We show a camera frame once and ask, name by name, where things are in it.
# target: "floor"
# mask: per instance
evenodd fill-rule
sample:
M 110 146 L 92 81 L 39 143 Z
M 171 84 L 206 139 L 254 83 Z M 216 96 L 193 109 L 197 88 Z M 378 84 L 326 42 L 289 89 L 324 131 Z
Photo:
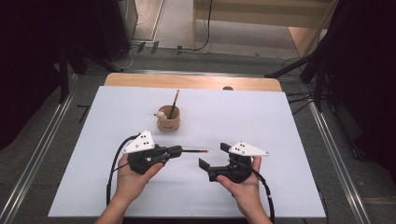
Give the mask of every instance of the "floor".
M 153 38 L 155 41 L 160 41 L 160 47 L 176 48 L 179 45 L 183 48 L 192 47 L 192 33 L 189 32 L 191 21 L 188 19 L 190 12 L 187 9 L 180 10 L 181 6 L 188 8 L 190 3 L 191 1 L 185 0 L 164 1 L 158 29 Z M 133 66 L 125 71 L 155 70 L 262 77 L 264 74 L 275 72 L 292 63 L 293 58 L 298 57 L 297 50 L 285 27 L 256 27 L 254 25 L 250 27 L 250 30 L 238 23 L 211 22 L 210 25 L 209 45 L 205 49 L 210 53 L 176 55 L 174 51 L 165 50 L 159 50 L 155 54 L 151 54 L 150 49 L 145 49 L 140 53 L 133 51 Z M 204 21 L 198 21 L 197 28 L 199 30 L 196 46 L 200 46 L 205 41 Z M 130 58 L 126 55 L 114 63 L 129 64 Z M 57 132 L 51 136 L 48 145 L 44 145 L 46 148 L 45 157 L 36 167 L 37 174 L 28 183 L 31 184 L 31 187 L 21 193 L 21 197 L 24 198 L 21 204 L 14 205 L 19 209 L 16 214 L 12 214 L 12 223 L 66 224 L 93 223 L 94 221 L 92 218 L 47 217 L 57 186 L 67 166 L 68 158 L 73 153 L 74 145 L 83 126 L 83 122 L 79 121 L 84 113 L 84 108 L 79 105 L 92 103 L 97 88 L 103 85 L 108 75 L 108 72 L 101 66 L 90 62 L 87 64 L 89 71 L 86 76 L 77 76 L 77 81 L 72 85 L 74 87 L 73 95 L 67 109 L 62 114 L 62 120 L 56 126 Z M 301 92 L 307 91 L 305 88 L 314 88 L 314 83 L 308 85 L 300 83 L 298 78 L 300 73 L 299 69 L 295 69 L 279 78 L 284 92 Z M 42 105 L 22 130 L 19 138 L 11 146 L 0 151 L 2 167 L 0 170 L 0 207 L 2 209 L 6 206 L 11 191 L 14 190 L 18 181 L 21 181 L 26 164 L 32 155 L 35 155 L 40 144 L 43 145 L 40 139 L 48 124 L 51 123 L 52 116 L 54 113 L 62 112 L 58 112 L 60 108 L 62 109 L 62 105 L 57 104 L 58 99 L 59 90 Z M 290 104 L 290 110 L 297 111 L 301 108 L 294 119 L 313 177 L 323 195 L 323 202 L 326 202 L 329 223 L 394 223 L 396 187 L 390 180 L 388 171 L 375 162 L 363 162 L 353 157 L 351 145 L 346 138 L 342 124 L 332 113 L 331 108 L 327 106 L 326 101 L 322 103 L 324 111 L 320 116 L 317 116 L 314 106 L 304 106 L 306 103 L 307 101 L 301 101 Z M 324 118 L 324 126 L 333 142 L 323 140 L 325 133 L 322 133 L 323 130 L 319 128 L 317 120 L 320 117 Z M 335 157 L 341 159 L 341 162 L 334 160 L 334 154 Z M 339 166 L 345 168 L 341 174 Z M 343 178 L 349 178 L 352 184 L 346 186 Z M 356 211 L 350 201 L 353 199 L 359 199 L 358 203 L 361 203 L 363 210 L 358 213 L 367 216 L 367 219 L 356 216 Z M 0 222 L 4 220 L 3 214 L 0 216 Z M 306 218 L 304 220 L 280 218 L 276 222 L 327 223 L 324 218 Z
M 135 0 L 137 23 L 134 39 L 152 42 L 157 33 L 158 24 L 163 14 L 163 0 Z

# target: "black cable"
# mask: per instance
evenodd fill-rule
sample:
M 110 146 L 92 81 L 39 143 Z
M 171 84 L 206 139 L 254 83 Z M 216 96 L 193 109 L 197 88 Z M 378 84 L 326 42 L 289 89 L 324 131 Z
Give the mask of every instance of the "black cable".
M 111 180 L 113 179 L 113 173 L 118 170 L 118 169 L 114 169 L 114 167 L 116 167 L 116 163 L 117 163 L 117 158 L 120 155 L 120 152 L 122 150 L 122 148 L 125 146 L 126 143 L 128 143 L 131 140 L 136 139 L 136 137 L 138 135 L 135 136 L 131 136 L 127 139 L 125 139 L 125 141 L 123 141 L 123 143 L 120 145 L 119 149 L 117 150 L 116 156 L 114 157 L 114 161 L 113 164 L 111 165 L 111 170 L 110 170 L 110 177 L 108 178 L 108 182 L 107 182 L 107 186 L 106 186 L 106 205 L 108 205 L 110 203 L 110 193 L 111 193 Z
M 313 100 L 310 100 L 308 103 L 306 103 L 305 105 L 301 106 L 300 108 L 294 110 L 294 112 L 292 112 L 291 114 L 294 116 L 296 115 L 298 112 L 300 112 L 302 109 L 304 109 L 306 106 L 308 106 L 309 104 L 311 104 L 312 102 L 314 102 Z
M 327 204 L 326 204 L 326 198 L 324 197 L 323 192 L 320 190 L 320 188 L 318 187 L 317 184 L 315 184 L 317 186 L 317 190 L 319 192 L 320 195 L 320 199 L 323 201 L 323 207 L 324 207 L 324 214 L 326 215 L 326 223 L 329 224 L 329 211 L 327 208 Z
M 212 15 L 212 3 L 213 3 L 213 0 L 210 0 L 209 15 L 207 17 L 207 39 L 206 39 L 206 42 L 199 49 L 195 49 L 195 51 L 203 49 L 204 47 L 206 47 L 207 43 L 209 42 L 209 37 L 210 37 L 210 17 Z
M 273 202 L 273 200 L 272 200 L 271 190 L 270 190 L 270 188 L 268 187 L 268 185 L 267 185 L 267 183 L 266 183 L 264 177 L 262 177 L 262 175 L 261 175 L 259 172 L 255 171 L 253 168 L 247 167 L 245 164 L 243 164 L 243 163 L 241 163 L 241 162 L 239 162 L 239 161 L 233 161 L 233 162 L 235 162 L 236 164 L 238 164 L 238 165 L 240 165 L 240 166 L 242 166 L 242 167 L 244 167 L 244 168 L 246 168 L 246 169 L 249 169 L 251 172 L 253 172 L 253 174 L 254 174 L 254 175 L 262 182 L 262 184 L 264 185 L 265 193 L 266 193 L 267 199 L 268 199 L 268 204 L 269 204 L 269 206 L 270 206 L 270 220 L 271 220 L 272 223 L 274 224 L 274 223 L 275 223 L 274 202 Z
M 302 92 L 285 92 L 286 96 L 295 96 L 295 95 L 314 95 L 312 91 L 302 91 Z
M 301 102 L 301 101 L 304 101 L 304 100 L 315 100 L 315 97 L 305 96 L 304 98 L 295 99 L 295 100 L 289 100 L 288 102 L 291 105 L 291 104 L 294 104 L 294 103 L 297 103 L 297 102 Z M 323 97 L 323 98 L 320 98 L 320 100 L 328 100 L 328 98 Z
M 280 69 L 283 69 L 283 66 L 285 66 L 285 63 L 290 60 L 301 60 L 301 58 L 288 58 L 287 60 L 283 61 L 282 65 L 280 65 Z M 303 70 L 301 69 L 301 66 L 299 66 L 298 69 L 300 70 L 300 72 L 303 72 Z
M 114 169 L 114 170 L 113 170 L 113 173 L 116 172 L 116 171 L 118 171 L 120 168 L 122 168 L 122 167 L 124 167 L 124 166 L 126 166 L 126 165 L 128 165 L 128 164 L 129 164 L 129 162 L 123 164 L 123 165 L 120 166 L 119 168 Z

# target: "metal rail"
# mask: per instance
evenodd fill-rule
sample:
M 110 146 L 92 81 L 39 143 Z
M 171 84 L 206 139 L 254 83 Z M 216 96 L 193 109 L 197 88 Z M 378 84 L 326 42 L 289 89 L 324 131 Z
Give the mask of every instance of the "metal rail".
M 311 91 L 306 86 L 304 86 L 304 88 L 306 91 Z M 309 106 L 311 108 L 312 114 L 314 115 L 315 121 L 317 122 L 318 128 L 332 160 L 332 164 L 338 175 L 338 178 L 340 179 L 341 185 L 346 194 L 346 198 L 349 202 L 349 205 L 352 209 L 353 215 L 355 216 L 357 223 L 370 224 L 371 221 L 364 208 L 361 196 L 359 195 L 358 190 L 356 189 L 352 178 L 349 175 L 347 167 L 345 166 L 343 159 L 339 153 L 338 147 L 335 144 L 334 139 L 332 138 L 332 134 L 329 130 L 329 127 L 327 126 L 326 119 L 321 113 L 318 112 L 318 109 L 314 103 L 310 103 Z
M 71 84 L 70 94 L 66 97 L 66 99 L 61 105 L 58 105 L 51 121 L 49 122 L 46 131 L 44 131 L 37 147 L 35 148 L 35 152 L 33 153 L 32 158 L 29 160 L 28 164 L 26 165 L 16 186 L 11 191 L 6 206 L 4 207 L 0 215 L 0 223 L 2 224 L 11 223 L 14 217 L 16 216 L 23 201 L 23 198 L 26 195 L 28 189 L 30 188 L 30 185 L 32 184 L 35 178 L 35 174 L 37 173 L 41 162 L 44 160 L 47 150 L 50 147 L 50 143 L 64 118 L 64 114 L 66 113 L 67 108 L 70 105 L 70 102 L 73 99 L 75 93 L 75 88 L 73 87 L 77 82 L 78 82 L 78 76 L 74 74 L 70 80 L 70 84 Z

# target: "forearm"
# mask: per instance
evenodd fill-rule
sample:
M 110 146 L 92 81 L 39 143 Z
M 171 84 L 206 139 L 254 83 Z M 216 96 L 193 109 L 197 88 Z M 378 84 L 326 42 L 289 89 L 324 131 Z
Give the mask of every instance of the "forearm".
M 128 203 L 118 200 L 115 196 L 108 204 L 102 215 L 96 220 L 96 224 L 121 224 L 125 211 L 128 208 Z
M 245 214 L 249 224 L 269 224 L 272 223 L 264 209 L 258 208 L 255 211 L 248 211 Z

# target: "cable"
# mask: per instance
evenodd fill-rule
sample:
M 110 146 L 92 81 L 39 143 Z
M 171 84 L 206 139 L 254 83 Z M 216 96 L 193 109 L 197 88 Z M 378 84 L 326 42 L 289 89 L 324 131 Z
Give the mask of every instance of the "cable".
M 108 205 L 108 204 L 110 203 L 111 181 L 112 181 L 112 179 L 113 179 L 113 173 L 114 173 L 116 170 L 119 169 L 119 168 L 118 168 L 118 169 L 114 169 L 114 167 L 116 166 L 116 163 L 117 163 L 117 158 L 119 157 L 120 152 L 121 152 L 122 148 L 125 146 L 125 144 L 128 143 L 128 142 L 131 141 L 131 140 L 136 139 L 136 137 L 137 137 L 138 135 L 131 136 L 131 137 L 125 139 L 125 141 L 122 142 L 122 144 L 120 145 L 119 149 L 117 150 L 116 156 L 114 157 L 113 164 L 111 165 L 110 176 L 109 176 L 109 178 L 108 178 L 108 182 L 107 182 L 107 186 L 106 186 L 106 205 Z
M 129 164 L 129 162 L 123 164 L 123 165 L 120 166 L 119 168 L 114 169 L 113 172 L 118 171 L 120 168 L 122 168 L 122 167 L 124 167 L 124 166 L 126 166 L 126 165 L 128 165 L 128 164 Z
M 295 95 L 309 95 L 313 94 L 312 91 L 301 91 L 301 92 L 285 92 L 286 96 L 295 96 Z
M 209 38 L 210 38 L 210 18 L 211 18 L 211 15 L 212 15 L 212 3 L 213 3 L 213 0 L 210 0 L 209 15 L 207 17 L 207 39 L 206 39 L 206 42 L 205 42 L 205 44 L 202 47 L 200 47 L 199 49 L 195 49 L 195 50 L 203 49 L 204 47 L 206 47 L 207 43 L 209 42 Z
M 120 65 L 118 65 L 118 64 L 116 64 L 116 63 L 113 63 L 113 62 L 111 62 L 111 63 L 112 63 L 114 66 L 116 66 L 116 67 L 118 67 L 118 68 L 120 68 L 120 69 L 127 69 L 127 68 L 131 67 L 132 64 L 134 64 L 134 59 L 132 58 L 132 50 L 134 50 L 134 49 L 137 49 L 137 47 L 132 47 L 132 48 L 129 50 L 129 57 L 131 58 L 131 62 L 130 62 L 127 66 L 120 66 Z
M 324 194 L 320 190 L 318 185 L 317 184 L 315 184 L 315 185 L 317 186 L 317 190 L 319 192 L 320 199 L 323 201 L 324 214 L 326 215 L 326 223 L 329 224 L 329 211 L 328 211 L 327 204 L 326 204 L 326 198 L 324 197 Z
M 313 100 L 310 100 L 308 103 L 306 103 L 305 105 L 301 106 L 300 108 L 294 110 L 294 112 L 292 112 L 291 114 L 294 116 L 296 115 L 298 112 L 300 112 L 302 109 L 304 109 L 304 107 L 306 107 L 307 105 L 311 104 L 312 102 L 314 102 Z
M 203 21 L 204 21 L 204 27 L 205 27 L 205 30 L 206 30 L 206 33 L 207 33 L 207 40 L 209 40 L 209 37 L 210 37 L 210 32 L 209 32 L 209 20 L 210 20 L 210 17 L 208 18 L 207 26 L 206 26 L 205 20 L 203 20 Z M 209 51 L 206 52 L 206 53 L 209 53 L 209 52 L 212 50 L 212 44 L 209 43 L 209 47 L 210 47 L 210 49 L 209 49 Z
M 280 65 L 280 69 L 283 69 L 283 66 L 285 66 L 285 63 L 290 61 L 290 60 L 301 60 L 301 58 L 289 58 L 287 60 L 285 60 L 282 65 Z
M 138 15 L 139 17 L 140 17 L 140 16 L 144 17 L 144 20 L 143 20 L 142 22 L 137 23 L 136 25 L 141 25 L 141 24 L 145 23 L 145 22 L 148 20 L 148 18 L 147 18 L 145 15 L 143 15 L 143 14 L 137 13 L 137 15 Z

